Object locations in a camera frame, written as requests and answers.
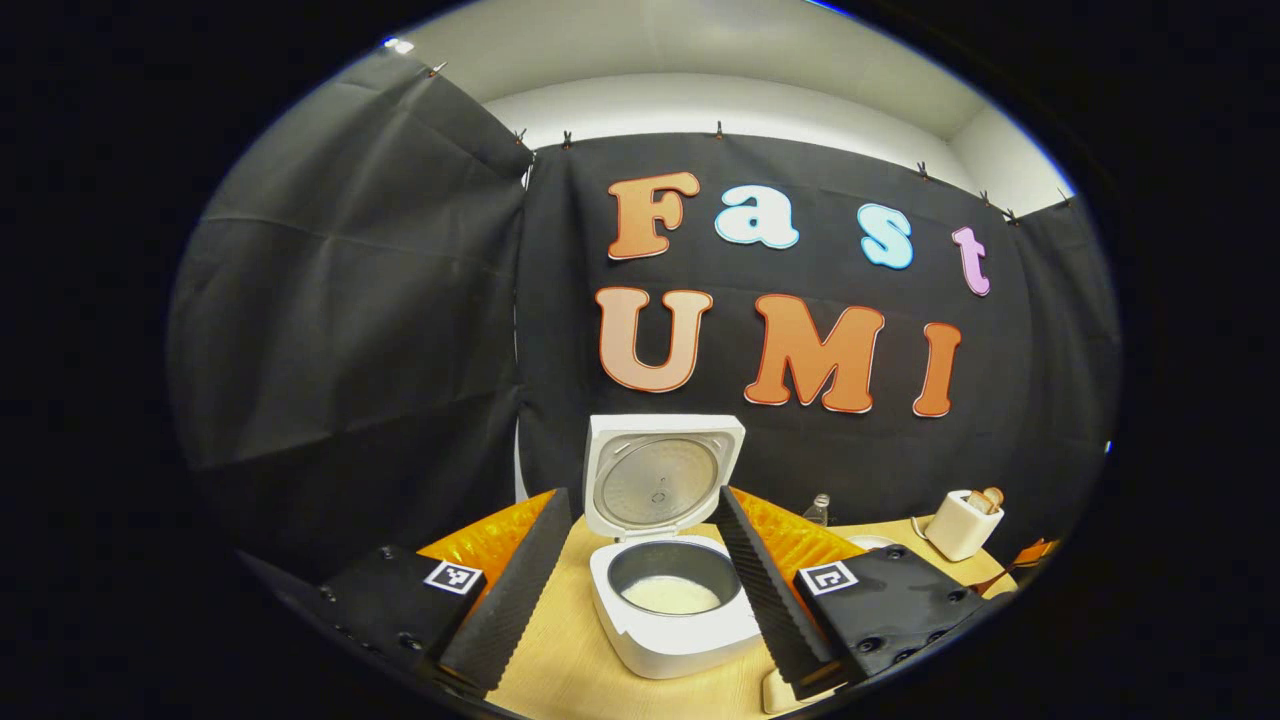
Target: table surface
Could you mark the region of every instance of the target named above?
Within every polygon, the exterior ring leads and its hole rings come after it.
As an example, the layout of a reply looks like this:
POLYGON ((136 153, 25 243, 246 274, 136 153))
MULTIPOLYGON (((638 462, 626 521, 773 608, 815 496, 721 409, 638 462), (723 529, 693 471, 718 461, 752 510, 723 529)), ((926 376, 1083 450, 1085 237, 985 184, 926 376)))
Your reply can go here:
MULTIPOLYGON (((916 519, 922 530, 931 519, 916 519)), ((915 534, 909 519, 831 530, 841 537, 890 538, 965 585, 989 580, 1004 569, 986 551, 960 562, 946 560, 915 534)), ((712 524, 682 534, 721 539, 712 524)), ((588 560, 611 542, 591 533, 584 518, 573 524, 502 683, 485 700, 532 720, 773 717, 762 707, 760 684, 774 669, 763 641, 732 662, 685 678, 649 680, 627 670, 591 603, 588 560)), ((1015 589, 1005 575, 983 597, 1015 589)))

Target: pink letter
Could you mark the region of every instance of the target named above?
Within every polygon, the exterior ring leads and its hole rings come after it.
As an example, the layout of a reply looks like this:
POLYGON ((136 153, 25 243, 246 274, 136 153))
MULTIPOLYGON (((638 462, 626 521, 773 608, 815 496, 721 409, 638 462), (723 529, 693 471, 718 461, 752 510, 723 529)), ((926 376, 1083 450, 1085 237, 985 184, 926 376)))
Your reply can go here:
POLYGON ((987 249, 973 237, 973 231, 969 228, 957 229, 951 233, 951 242, 960 246, 964 282, 969 283, 969 290, 978 297, 991 292, 991 281, 982 277, 982 268, 978 265, 978 259, 987 256, 987 249))

